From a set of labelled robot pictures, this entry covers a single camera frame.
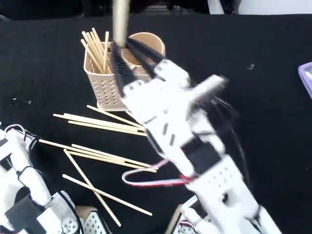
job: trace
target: cardboard cup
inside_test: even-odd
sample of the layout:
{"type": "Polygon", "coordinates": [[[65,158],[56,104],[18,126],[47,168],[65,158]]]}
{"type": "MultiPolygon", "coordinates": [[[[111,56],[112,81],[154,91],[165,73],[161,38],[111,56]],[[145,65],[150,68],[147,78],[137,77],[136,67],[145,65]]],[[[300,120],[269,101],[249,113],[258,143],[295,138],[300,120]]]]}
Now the cardboard cup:
{"type": "MultiPolygon", "coordinates": [[[[149,47],[153,48],[163,56],[165,56],[165,44],[162,42],[162,40],[152,33],[136,33],[129,38],[136,39],[138,41],[143,42],[144,44],[148,45],[149,47]]],[[[132,69],[133,73],[135,75],[147,75],[145,69],[141,66],[141,64],[138,62],[138,60],[132,55],[132,53],[128,49],[122,49],[121,51],[122,58],[126,61],[128,66],[132,69]]]]}

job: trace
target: black wire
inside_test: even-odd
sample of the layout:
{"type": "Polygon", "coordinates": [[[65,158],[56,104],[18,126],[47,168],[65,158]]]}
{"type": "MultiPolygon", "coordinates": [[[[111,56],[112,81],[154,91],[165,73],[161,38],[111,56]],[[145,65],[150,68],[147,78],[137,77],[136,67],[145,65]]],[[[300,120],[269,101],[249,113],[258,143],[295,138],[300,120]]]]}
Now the black wire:
{"type": "MultiPolygon", "coordinates": [[[[222,103],[223,103],[222,105],[223,105],[224,107],[228,107],[229,109],[234,110],[234,108],[233,108],[230,104],[228,104],[227,102],[225,102],[225,101],[222,100],[222,103]]],[[[246,156],[245,156],[245,152],[244,152],[244,150],[243,150],[243,147],[242,147],[242,145],[241,145],[241,143],[240,143],[240,141],[239,141],[239,138],[238,138],[236,132],[234,131],[234,129],[233,129],[231,123],[226,119],[226,117],[223,115],[222,111],[218,108],[218,106],[215,104],[214,107],[215,107],[216,110],[218,111],[218,113],[219,113],[219,115],[220,115],[222,121],[224,121],[224,122],[227,124],[229,130],[232,132],[234,141],[236,142],[236,145],[237,145],[238,150],[239,150],[240,157],[241,157],[241,159],[242,159],[243,171],[244,171],[244,174],[245,174],[245,181],[246,181],[246,184],[247,184],[247,186],[249,187],[249,189],[252,190],[252,184],[251,184],[250,175],[249,175],[249,170],[248,170],[248,166],[247,166],[247,160],[246,160],[246,156]]]]}
{"type": "Polygon", "coordinates": [[[74,216],[76,217],[77,219],[77,222],[78,222],[78,226],[79,226],[79,229],[81,230],[81,233],[84,234],[84,230],[83,230],[83,227],[82,227],[82,223],[81,223],[81,220],[77,214],[77,211],[75,210],[75,208],[72,206],[72,204],[70,203],[70,201],[67,199],[67,197],[65,197],[64,194],[62,194],[61,191],[58,191],[58,194],[64,199],[64,201],[67,203],[67,205],[69,206],[69,208],[72,210],[74,216]]]}

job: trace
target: wooden chopstick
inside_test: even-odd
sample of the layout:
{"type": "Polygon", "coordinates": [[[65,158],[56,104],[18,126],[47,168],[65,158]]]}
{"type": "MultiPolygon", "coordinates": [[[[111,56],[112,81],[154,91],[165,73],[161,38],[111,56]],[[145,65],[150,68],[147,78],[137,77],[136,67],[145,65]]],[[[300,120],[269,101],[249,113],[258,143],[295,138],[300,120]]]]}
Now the wooden chopstick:
{"type": "Polygon", "coordinates": [[[136,127],[138,127],[139,129],[141,129],[141,130],[144,131],[144,127],[143,127],[142,125],[140,125],[140,124],[133,123],[133,122],[127,120],[127,119],[121,118],[121,117],[119,117],[119,116],[115,116],[115,115],[113,115],[113,114],[111,114],[111,113],[109,113],[109,112],[100,110],[100,109],[98,109],[98,108],[96,108],[96,107],[93,107],[93,106],[90,106],[90,105],[87,105],[87,107],[90,108],[91,110],[100,112],[100,113],[102,113],[102,114],[104,114],[104,115],[107,115],[107,116],[109,116],[109,117],[115,118],[115,119],[117,119],[117,120],[120,120],[120,121],[122,121],[122,122],[128,123],[128,124],[130,124],[130,125],[136,126],[136,127]]]}
{"type": "Polygon", "coordinates": [[[77,149],[77,148],[70,147],[70,146],[67,146],[67,145],[54,143],[54,142],[51,142],[51,141],[48,141],[48,140],[40,139],[39,142],[43,143],[43,144],[52,145],[52,146],[55,146],[55,147],[71,150],[71,151],[76,151],[76,152],[79,152],[79,153],[82,153],[82,154],[87,154],[87,155],[91,155],[91,156],[95,156],[95,157],[100,157],[100,158],[107,159],[107,160],[118,161],[118,162],[125,162],[124,160],[116,158],[116,157],[104,156],[104,155],[100,155],[100,154],[89,152],[87,150],[81,150],[81,149],[77,149]]]}
{"type": "Polygon", "coordinates": [[[64,113],[64,115],[53,114],[53,116],[58,117],[58,118],[67,119],[67,120],[74,120],[74,121],[78,121],[78,122],[91,123],[91,124],[96,124],[96,125],[100,125],[100,126],[118,128],[118,129],[133,131],[133,132],[138,131],[138,128],[133,127],[133,126],[114,123],[114,122],[108,122],[108,121],[94,119],[94,118],[87,118],[87,117],[83,117],[83,116],[76,116],[76,115],[67,114],[67,113],[64,113]]]}
{"type": "Polygon", "coordinates": [[[128,159],[128,158],[125,158],[125,157],[119,157],[119,156],[108,154],[108,153],[105,153],[105,152],[102,152],[102,151],[99,151],[99,150],[90,149],[90,148],[87,148],[87,147],[84,147],[84,146],[81,146],[81,145],[72,144],[72,147],[78,148],[78,149],[81,149],[81,150],[90,151],[90,152],[93,152],[93,153],[96,153],[96,154],[100,154],[100,155],[104,155],[104,156],[118,158],[118,159],[121,159],[121,160],[123,160],[125,162],[130,162],[132,164],[136,164],[136,165],[139,165],[139,166],[142,166],[142,167],[150,167],[151,166],[151,165],[149,165],[147,163],[134,161],[134,160],[131,160],[131,159],[128,159]]]}
{"type": "Polygon", "coordinates": [[[98,54],[97,54],[97,52],[96,52],[96,48],[94,48],[94,46],[93,46],[93,44],[91,43],[91,41],[92,41],[92,39],[86,34],[86,32],[81,32],[82,33],[82,35],[83,35],[83,38],[85,39],[85,41],[87,42],[87,45],[88,45],[88,47],[89,47],[89,49],[91,50],[91,52],[93,53],[93,55],[94,55],[94,57],[97,59],[97,62],[99,63],[99,64],[102,64],[102,62],[103,62],[103,59],[102,58],[100,58],[99,56],[98,56],[98,54]]]}
{"type": "Polygon", "coordinates": [[[134,209],[134,210],[136,210],[136,211],[139,211],[139,212],[144,213],[144,214],[149,215],[149,216],[152,216],[152,215],[153,215],[151,212],[148,212],[148,211],[146,211],[146,210],[144,210],[144,209],[142,209],[142,208],[140,208],[140,207],[137,207],[137,206],[135,206],[135,205],[132,205],[132,204],[130,204],[129,202],[126,202],[126,201],[124,201],[124,200],[121,200],[121,199],[119,199],[119,198],[117,198],[117,197],[115,197],[115,196],[112,196],[112,195],[108,194],[108,193],[105,193],[105,192],[101,191],[100,189],[96,189],[96,188],[94,188],[93,186],[90,186],[90,185],[88,185],[88,184],[85,184],[85,183],[83,183],[83,182],[81,182],[81,181],[79,181],[79,180],[77,180],[77,179],[74,179],[74,178],[68,176],[68,175],[63,174],[62,176],[63,176],[63,178],[65,178],[65,179],[67,179],[67,180],[69,180],[69,181],[71,181],[71,182],[73,182],[73,183],[76,183],[76,184],[78,184],[78,185],[80,185],[80,186],[82,186],[82,187],[85,187],[85,188],[87,188],[87,189],[90,189],[90,190],[92,190],[93,192],[96,192],[96,193],[98,193],[98,194],[101,194],[101,195],[103,195],[103,196],[105,196],[105,197],[107,197],[107,198],[110,198],[110,199],[112,199],[112,200],[114,200],[114,201],[116,201],[116,202],[119,202],[119,203],[121,203],[121,204],[123,204],[123,205],[125,205],[125,206],[128,206],[128,207],[130,207],[130,208],[132,208],[132,209],[134,209]]]}
{"type": "Polygon", "coordinates": [[[96,29],[95,29],[95,28],[92,28],[92,32],[93,32],[95,38],[97,39],[98,44],[100,45],[102,54],[104,55],[104,51],[105,51],[105,50],[104,50],[104,47],[103,47],[103,45],[102,45],[102,42],[101,42],[100,38],[98,37],[98,33],[96,32],[96,29]]]}
{"type": "MultiPolygon", "coordinates": [[[[78,164],[76,163],[76,161],[73,159],[73,157],[68,153],[68,151],[66,149],[64,149],[65,154],[67,155],[67,157],[69,158],[69,160],[72,162],[73,166],[76,168],[76,170],[79,172],[79,174],[82,176],[82,178],[84,179],[84,181],[86,181],[86,183],[93,187],[91,181],[88,179],[88,177],[83,173],[82,169],[78,166],[78,164]]],[[[112,212],[112,210],[109,208],[109,206],[105,203],[105,201],[103,200],[103,198],[97,193],[94,192],[94,194],[96,195],[96,197],[99,199],[99,201],[102,203],[102,205],[104,206],[104,208],[107,210],[107,212],[109,213],[109,215],[112,217],[112,219],[116,222],[116,224],[120,227],[121,223],[120,221],[116,218],[116,216],[114,215],[114,213],[112,212]]]]}
{"type": "Polygon", "coordinates": [[[90,35],[91,35],[92,40],[93,40],[93,42],[94,42],[94,44],[95,44],[95,46],[99,52],[99,55],[101,56],[102,59],[104,59],[104,54],[103,54],[103,51],[101,49],[102,46],[98,43],[97,38],[93,32],[90,32],[90,35]]]}
{"type": "Polygon", "coordinates": [[[85,42],[84,39],[80,40],[83,47],[85,48],[85,50],[87,51],[87,53],[89,54],[89,56],[91,57],[92,61],[94,62],[94,64],[96,65],[96,67],[98,68],[98,70],[101,73],[104,73],[102,67],[100,66],[100,64],[98,63],[98,60],[96,59],[95,55],[91,52],[90,48],[88,47],[87,43],[85,42]]]}
{"type": "MultiPolygon", "coordinates": [[[[69,153],[71,155],[76,155],[79,157],[84,157],[84,158],[93,159],[93,160],[102,161],[102,162],[109,162],[109,163],[117,164],[120,166],[131,167],[131,168],[135,168],[135,169],[144,169],[145,168],[145,167],[137,166],[137,165],[130,164],[130,163],[109,160],[109,159],[105,159],[105,158],[101,158],[101,157],[94,157],[94,156],[90,156],[87,154],[81,154],[81,153],[73,152],[73,151],[69,151],[69,153]]],[[[146,169],[146,171],[154,172],[154,173],[156,172],[156,170],[154,170],[154,169],[146,169]]]]}
{"type": "Polygon", "coordinates": [[[92,37],[91,37],[91,34],[90,33],[86,33],[89,41],[88,41],[88,45],[90,43],[91,47],[93,48],[93,50],[95,51],[95,54],[99,60],[100,63],[103,63],[103,58],[101,57],[98,49],[97,49],[97,46],[95,45],[94,41],[92,40],[92,37]]]}
{"type": "Polygon", "coordinates": [[[80,126],[84,126],[84,127],[100,128],[100,129],[110,130],[110,131],[114,131],[114,132],[129,133],[129,134],[133,134],[133,135],[139,135],[139,136],[145,136],[146,137],[145,133],[133,132],[133,131],[123,130],[123,129],[118,129],[118,128],[104,127],[104,126],[100,126],[100,125],[95,125],[95,124],[90,124],[90,123],[82,123],[82,122],[71,121],[71,120],[68,121],[68,123],[76,124],[76,125],[80,125],[80,126]]]}
{"type": "Polygon", "coordinates": [[[104,63],[103,63],[103,70],[104,70],[104,72],[106,72],[106,60],[107,60],[108,38],[109,38],[109,32],[106,32],[106,33],[105,33],[105,47],[104,47],[104,63]]]}

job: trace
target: black table surface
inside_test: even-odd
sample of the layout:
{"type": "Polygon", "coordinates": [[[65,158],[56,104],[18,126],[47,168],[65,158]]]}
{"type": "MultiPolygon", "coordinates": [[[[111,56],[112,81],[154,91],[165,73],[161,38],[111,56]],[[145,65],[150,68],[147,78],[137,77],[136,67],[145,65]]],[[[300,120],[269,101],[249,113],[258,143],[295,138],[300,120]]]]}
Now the black table surface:
{"type": "MultiPolygon", "coordinates": [[[[129,25],[129,34],[148,31],[160,36],[168,58],[197,82],[212,74],[229,78],[222,97],[241,114],[236,131],[253,194],[283,233],[312,231],[312,102],[297,72],[299,65],[312,60],[311,25],[312,16],[307,15],[133,16],[129,25]]],[[[52,117],[71,113],[112,120],[86,108],[96,99],[82,67],[79,40],[81,32],[92,27],[103,37],[112,31],[112,19],[0,23],[0,120],[20,123],[46,140],[156,163],[160,157],[142,136],[70,125],[52,117]]],[[[239,161],[237,148],[227,150],[239,161]]],[[[119,228],[91,191],[62,179],[66,173],[82,180],[61,149],[39,145],[38,152],[34,164],[75,204],[97,207],[116,234],[164,232],[177,205],[192,195],[184,187],[130,187],[121,181],[127,168],[76,157],[95,187],[153,213],[149,217],[106,199],[122,223],[119,228]]],[[[177,175],[168,165],[157,174],[133,179],[177,175]]]]}

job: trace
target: robotic arm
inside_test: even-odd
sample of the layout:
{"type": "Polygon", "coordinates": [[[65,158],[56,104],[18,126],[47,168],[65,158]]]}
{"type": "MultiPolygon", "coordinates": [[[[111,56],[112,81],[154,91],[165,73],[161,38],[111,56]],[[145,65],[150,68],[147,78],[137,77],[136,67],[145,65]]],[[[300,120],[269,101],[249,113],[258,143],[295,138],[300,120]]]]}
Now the robotic arm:
{"type": "Polygon", "coordinates": [[[115,44],[112,65],[123,103],[145,127],[158,154],[180,170],[188,181],[186,187],[195,193],[181,209],[195,230],[200,234],[280,234],[243,182],[202,108],[227,80],[213,75],[191,87],[186,71],[145,44],[127,39],[126,48],[152,79],[147,83],[137,79],[115,44]],[[192,207],[197,201],[211,222],[192,207]]]}
{"type": "Polygon", "coordinates": [[[41,174],[32,167],[29,151],[35,137],[20,125],[10,125],[0,130],[0,139],[0,161],[11,160],[10,169],[0,167],[0,225],[7,231],[23,234],[78,231],[79,223],[73,213],[75,206],[69,196],[64,191],[51,196],[41,174]],[[17,192],[24,186],[30,195],[15,203],[17,192]]]}

